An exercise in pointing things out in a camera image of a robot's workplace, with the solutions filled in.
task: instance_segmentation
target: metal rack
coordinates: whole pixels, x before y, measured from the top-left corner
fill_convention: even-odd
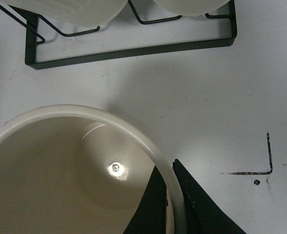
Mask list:
[[[169,22],[173,20],[179,20],[182,17],[182,16],[176,16],[176,17],[170,17],[170,18],[165,18],[165,19],[143,21],[139,17],[139,14],[131,0],[128,0],[128,4],[131,7],[137,21],[142,25]],[[46,40],[42,35],[40,35],[37,32],[39,19],[44,21],[47,25],[49,25],[57,33],[59,33],[60,35],[64,37],[75,37],[75,36],[80,36],[80,35],[85,35],[85,34],[90,34],[90,33],[96,33],[100,30],[100,27],[98,26],[95,29],[82,31],[78,33],[66,34],[60,31],[56,26],[54,26],[49,20],[47,20],[42,15],[35,14],[33,12],[29,12],[29,11],[11,6],[13,10],[15,10],[19,15],[21,15],[23,18],[26,19],[26,23],[24,23],[23,21],[21,21],[19,18],[17,18],[15,15],[13,15],[10,11],[5,9],[1,5],[0,5],[0,10],[2,10],[4,13],[9,15],[11,18],[13,18],[15,21],[17,21],[19,24],[21,24],[27,29],[26,30],[26,45],[25,45],[25,64],[36,70],[39,70],[39,69],[67,66],[67,65],[100,61],[100,60],[118,59],[118,58],[141,56],[141,55],[160,54],[160,53],[167,53],[167,52],[231,46],[234,43],[235,38],[237,37],[237,21],[236,21],[236,11],[235,11],[234,0],[230,0],[227,4],[229,8],[229,14],[214,15],[214,16],[210,14],[206,14],[205,16],[208,19],[212,19],[212,20],[229,19],[230,28],[231,28],[231,36],[228,38],[147,46],[147,47],[140,47],[140,48],[134,48],[134,49],[116,50],[116,51],[110,51],[110,52],[104,52],[104,53],[90,54],[90,55],[84,55],[84,56],[75,56],[71,58],[65,58],[65,59],[62,58],[62,59],[55,59],[55,60],[41,61],[41,62],[37,62],[36,60],[37,46],[40,46],[41,44],[45,43]]]

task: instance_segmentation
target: white surface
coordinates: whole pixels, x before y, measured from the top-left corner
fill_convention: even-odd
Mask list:
[[[0,126],[50,104],[131,115],[155,130],[168,160],[180,159],[243,230],[287,233],[287,3],[235,3],[231,47],[41,71],[24,65],[25,30],[0,11]],[[221,174],[268,170],[266,132],[269,184],[264,175]]]

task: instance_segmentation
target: scratch mark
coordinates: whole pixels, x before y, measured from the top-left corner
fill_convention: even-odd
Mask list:
[[[272,157],[271,157],[271,148],[270,148],[270,142],[269,142],[269,133],[267,133],[267,146],[268,146],[268,157],[269,157],[269,167],[270,170],[267,172],[231,172],[226,173],[228,175],[237,175],[237,176],[246,176],[246,175],[252,175],[252,176],[259,176],[259,175],[270,175],[272,173]]]

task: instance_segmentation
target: white bowl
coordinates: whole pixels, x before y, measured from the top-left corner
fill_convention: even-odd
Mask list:
[[[24,113],[0,128],[0,233],[123,233],[154,165],[183,234],[179,183],[145,134],[86,106]]]
[[[181,16],[199,16],[220,8],[229,0],[154,0],[166,10]]]
[[[112,20],[127,0],[0,0],[77,26],[95,27]]]

